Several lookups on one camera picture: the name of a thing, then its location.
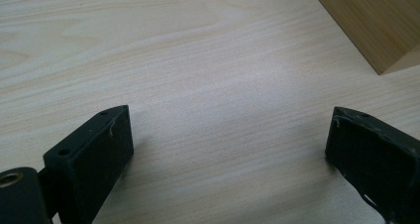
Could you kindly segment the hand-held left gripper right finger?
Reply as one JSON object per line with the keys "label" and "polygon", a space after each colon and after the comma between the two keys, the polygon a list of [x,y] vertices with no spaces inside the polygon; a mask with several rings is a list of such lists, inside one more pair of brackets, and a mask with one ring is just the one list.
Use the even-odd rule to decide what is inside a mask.
{"label": "hand-held left gripper right finger", "polygon": [[420,224],[420,141],[357,110],[336,107],[325,150],[386,224]]}

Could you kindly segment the light brown wooden box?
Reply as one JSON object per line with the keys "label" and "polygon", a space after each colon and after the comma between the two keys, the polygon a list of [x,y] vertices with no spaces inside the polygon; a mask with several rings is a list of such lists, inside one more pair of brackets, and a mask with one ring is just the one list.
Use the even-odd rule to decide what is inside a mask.
{"label": "light brown wooden box", "polygon": [[319,0],[378,74],[420,65],[420,0]]}

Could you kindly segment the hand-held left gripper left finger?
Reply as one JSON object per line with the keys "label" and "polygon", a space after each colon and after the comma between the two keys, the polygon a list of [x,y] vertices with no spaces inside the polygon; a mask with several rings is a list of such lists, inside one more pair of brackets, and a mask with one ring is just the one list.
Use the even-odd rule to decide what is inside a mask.
{"label": "hand-held left gripper left finger", "polygon": [[91,224],[134,154],[127,105],[106,109],[44,154],[64,224]]}

